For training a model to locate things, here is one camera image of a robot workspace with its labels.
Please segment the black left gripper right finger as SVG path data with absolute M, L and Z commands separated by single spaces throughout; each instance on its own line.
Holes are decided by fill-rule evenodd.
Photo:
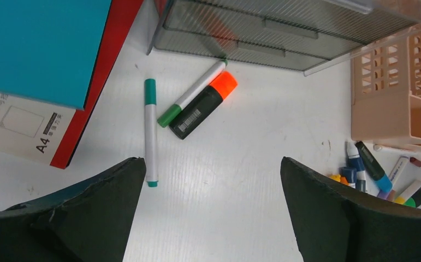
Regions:
M 421 209 L 360 192 L 290 157 L 280 176 L 304 261 L 421 261 Z

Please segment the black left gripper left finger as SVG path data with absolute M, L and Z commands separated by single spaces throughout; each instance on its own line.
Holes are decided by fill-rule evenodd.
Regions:
M 0 261 L 122 261 L 146 174 L 127 158 L 0 211 Z

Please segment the red folder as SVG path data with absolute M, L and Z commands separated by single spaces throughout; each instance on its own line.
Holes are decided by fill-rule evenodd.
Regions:
M 141 1 L 112 1 L 85 107 L 0 92 L 0 152 L 66 168 L 112 71 Z

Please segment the teal blue folder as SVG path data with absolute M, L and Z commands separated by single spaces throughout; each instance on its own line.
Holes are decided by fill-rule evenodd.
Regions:
M 0 1 L 0 92 L 83 109 L 112 1 Z

